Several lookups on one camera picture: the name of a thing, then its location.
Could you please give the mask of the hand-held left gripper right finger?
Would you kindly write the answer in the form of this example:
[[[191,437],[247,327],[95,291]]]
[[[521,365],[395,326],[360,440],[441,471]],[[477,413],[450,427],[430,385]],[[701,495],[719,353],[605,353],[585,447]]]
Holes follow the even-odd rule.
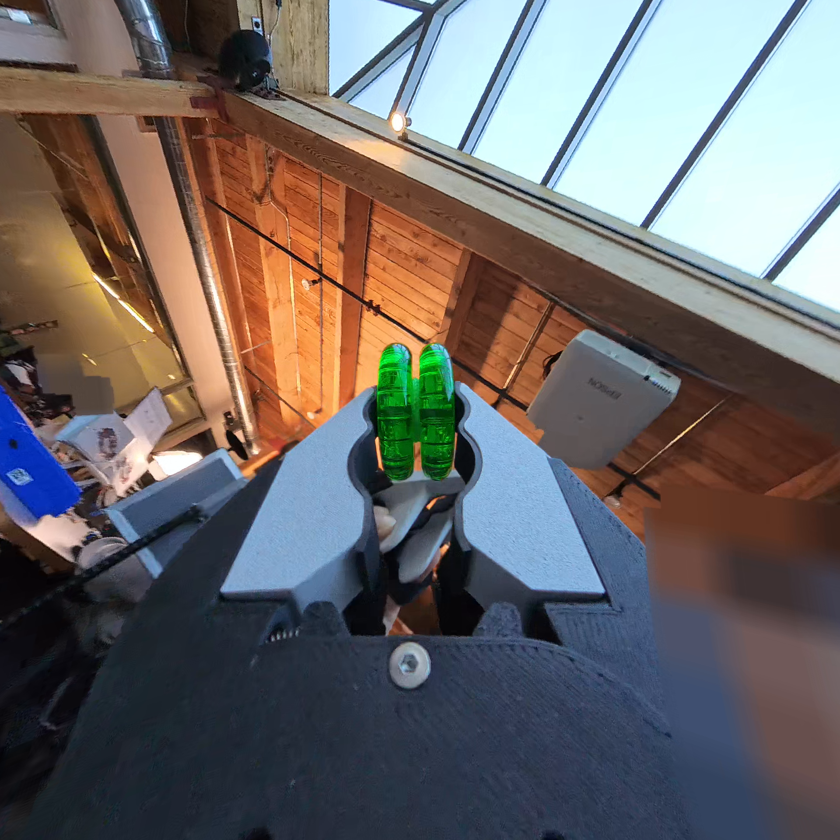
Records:
[[[602,606],[596,569],[550,458],[469,386],[455,384],[451,613],[493,605],[529,620],[545,605]]]

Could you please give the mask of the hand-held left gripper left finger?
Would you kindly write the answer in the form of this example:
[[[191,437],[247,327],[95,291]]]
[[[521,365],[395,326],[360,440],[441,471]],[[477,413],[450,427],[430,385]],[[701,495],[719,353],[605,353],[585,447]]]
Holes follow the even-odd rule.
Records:
[[[374,387],[283,458],[220,588],[236,601],[288,602],[302,615],[328,602],[351,609],[356,634],[384,634],[387,569],[371,487]]]

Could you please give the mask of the green translucent yoyo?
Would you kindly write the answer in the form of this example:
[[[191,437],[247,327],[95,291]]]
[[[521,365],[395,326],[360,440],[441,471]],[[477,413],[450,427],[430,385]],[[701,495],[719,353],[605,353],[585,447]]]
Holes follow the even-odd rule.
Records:
[[[445,480],[453,467],[456,442],[455,379],[445,346],[423,347],[413,375],[413,357],[403,344],[381,353],[376,387],[376,431],[382,467],[392,481],[415,470],[419,445],[426,478]]]

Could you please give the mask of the grey light panel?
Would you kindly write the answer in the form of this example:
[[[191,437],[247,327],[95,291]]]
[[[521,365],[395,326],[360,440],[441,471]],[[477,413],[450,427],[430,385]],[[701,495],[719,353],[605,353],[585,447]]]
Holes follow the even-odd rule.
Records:
[[[157,481],[106,509],[114,528],[127,542],[144,537],[193,506],[210,518],[247,484],[226,451],[217,450],[175,475]],[[184,544],[202,527],[188,522],[137,553],[152,579],[157,579]]]

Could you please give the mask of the white ceiling projector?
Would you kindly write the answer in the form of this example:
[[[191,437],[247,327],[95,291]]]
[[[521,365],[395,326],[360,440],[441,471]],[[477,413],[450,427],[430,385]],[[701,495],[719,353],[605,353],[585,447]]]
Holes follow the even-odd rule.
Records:
[[[605,468],[676,399],[680,378],[598,332],[578,333],[527,416],[539,447],[575,469]]]

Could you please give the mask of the black stand pole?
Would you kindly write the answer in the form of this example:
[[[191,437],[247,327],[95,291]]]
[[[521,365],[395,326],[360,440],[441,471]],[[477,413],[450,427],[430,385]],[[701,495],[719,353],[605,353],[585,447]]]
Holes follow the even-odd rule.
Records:
[[[83,570],[82,572],[75,574],[73,577],[61,582],[56,587],[46,592],[45,594],[42,594],[40,597],[36,598],[31,603],[21,607],[17,611],[3,618],[1,622],[1,634],[5,634],[6,631],[8,631],[18,621],[26,618],[29,614],[36,612],[42,606],[45,606],[46,604],[54,601],[56,598],[63,596],[69,591],[82,587],[84,584],[94,580],[100,575],[105,574],[106,572],[110,571],[111,568],[115,567],[123,561],[126,561],[129,557],[134,556],[138,552],[150,547],[157,541],[163,539],[163,537],[167,536],[168,534],[188,524],[195,523],[201,525],[207,519],[209,519],[208,514],[200,506],[193,505],[189,507],[186,511],[182,512],[173,519],[163,523],[159,527],[154,528],[150,532],[143,535],[143,537],[136,539],[131,543],[128,543],[120,550],[110,554],[105,559],[96,562],[91,567]]]

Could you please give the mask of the thin black ceiling rod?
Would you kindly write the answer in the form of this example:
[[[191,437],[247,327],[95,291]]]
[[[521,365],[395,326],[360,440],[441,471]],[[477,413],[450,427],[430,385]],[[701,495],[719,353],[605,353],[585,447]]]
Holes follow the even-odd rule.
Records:
[[[319,269],[316,266],[311,265],[304,258],[295,254],[291,249],[289,249],[288,247],[286,247],[286,246],[282,245],[281,243],[277,242],[275,239],[268,236],[267,234],[263,233],[256,226],[250,224],[249,222],[247,222],[245,219],[243,219],[241,216],[237,215],[236,213],[233,213],[228,208],[226,208],[225,206],[223,206],[219,202],[215,201],[210,196],[204,195],[203,196],[203,201],[206,205],[209,205],[210,207],[213,207],[214,209],[220,211],[227,218],[235,221],[237,225],[239,225],[242,228],[244,228],[245,230],[249,231],[251,234],[256,235],[258,238],[260,238],[261,240],[266,242],[268,245],[270,245],[273,248],[279,250],[285,256],[289,257],[291,260],[298,263],[305,270],[308,270],[309,272],[311,272],[316,278],[316,283],[320,284],[320,283],[323,283],[324,281],[329,283],[331,286],[339,289],[344,295],[346,295],[346,296],[350,297],[351,299],[353,299],[354,301],[358,302],[362,306],[363,309],[367,310],[368,312],[372,312],[375,317],[383,319],[386,322],[389,322],[391,325],[393,325],[394,327],[401,330],[405,335],[409,336],[411,339],[413,339],[417,342],[420,342],[421,344],[431,343],[430,339],[426,339],[424,336],[422,336],[418,332],[415,332],[414,330],[407,327],[403,322],[401,322],[397,318],[393,317],[387,311],[384,311],[382,309],[382,307],[378,303],[374,302],[372,299],[365,299],[364,297],[362,297],[361,294],[358,294],[358,293],[352,291],[351,289],[346,287],[344,284],[338,282],[336,279],[331,278],[329,275],[324,273],[321,269]],[[496,385],[492,384],[488,379],[486,379],[485,377],[480,375],[477,371],[470,368],[466,363],[462,362],[461,360],[458,360],[456,357],[452,358],[452,365],[457,366],[462,371],[466,372],[468,375],[470,375],[474,379],[476,379],[480,384],[483,384],[485,387],[489,388],[494,394],[496,394],[500,398],[500,400],[502,402],[509,403],[509,404],[515,406],[516,408],[522,410],[523,412],[528,409],[529,406],[527,404],[525,404],[524,402],[521,402],[518,399],[516,399],[515,397],[509,395],[509,393],[507,391],[500,388],[499,386],[496,386]],[[622,489],[624,489],[625,487],[629,487],[629,486],[635,486],[638,489],[640,489],[645,495],[651,497],[652,499],[654,499],[656,501],[661,500],[660,493],[657,490],[655,490],[654,488],[652,488],[651,486],[649,486],[647,483],[642,481],[640,478],[635,477],[635,474],[633,474],[633,473],[625,470],[624,468],[616,465],[612,461],[609,461],[607,463],[606,467],[609,470],[611,470],[612,472],[616,473],[617,475],[619,475],[621,477],[622,480],[620,481],[619,486]]]

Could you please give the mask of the white printed display board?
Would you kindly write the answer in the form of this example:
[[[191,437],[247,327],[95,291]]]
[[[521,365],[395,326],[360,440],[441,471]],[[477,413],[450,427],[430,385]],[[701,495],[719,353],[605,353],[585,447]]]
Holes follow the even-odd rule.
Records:
[[[74,417],[55,438],[75,453],[99,484],[123,498],[149,468],[153,444],[117,413]]]

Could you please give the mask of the blue plastic bin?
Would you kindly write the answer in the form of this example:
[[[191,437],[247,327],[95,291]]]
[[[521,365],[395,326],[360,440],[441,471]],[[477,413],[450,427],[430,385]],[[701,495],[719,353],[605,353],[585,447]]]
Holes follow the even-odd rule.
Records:
[[[81,490],[35,435],[25,416],[1,393],[1,497],[8,515],[29,527],[74,508]]]

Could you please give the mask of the glass skylight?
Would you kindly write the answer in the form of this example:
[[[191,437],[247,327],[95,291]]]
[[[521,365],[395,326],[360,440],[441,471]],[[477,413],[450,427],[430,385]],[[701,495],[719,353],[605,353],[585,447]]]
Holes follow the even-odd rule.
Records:
[[[839,2],[329,2],[329,91],[838,311]]]

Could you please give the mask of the silver metal duct pipe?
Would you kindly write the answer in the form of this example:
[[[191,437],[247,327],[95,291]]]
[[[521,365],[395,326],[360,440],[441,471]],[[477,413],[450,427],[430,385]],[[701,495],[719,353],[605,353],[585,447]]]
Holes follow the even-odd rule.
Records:
[[[160,16],[152,2],[116,1],[122,22],[129,35],[140,76],[148,89],[174,88],[177,82],[172,55]],[[197,185],[195,167],[188,148],[182,115],[174,107],[162,103],[151,105],[164,161],[171,177],[175,198],[198,279],[213,327],[213,333],[224,367],[227,385],[233,400],[233,413],[241,437],[227,427],[225,437],[230,453],[246,461],[259,453],[259,430],[250,399],[235,337],[228,320],[227,302],[207,219]]]

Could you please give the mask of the black round wall speaker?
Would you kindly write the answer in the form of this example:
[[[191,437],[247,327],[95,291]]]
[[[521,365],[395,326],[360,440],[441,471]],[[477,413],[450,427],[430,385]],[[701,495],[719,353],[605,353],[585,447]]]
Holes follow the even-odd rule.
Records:
[[[217,73],[233,89],[252,91],[271,72],[268,40],[253,29],[239,29],[228,36],[217,55]]]

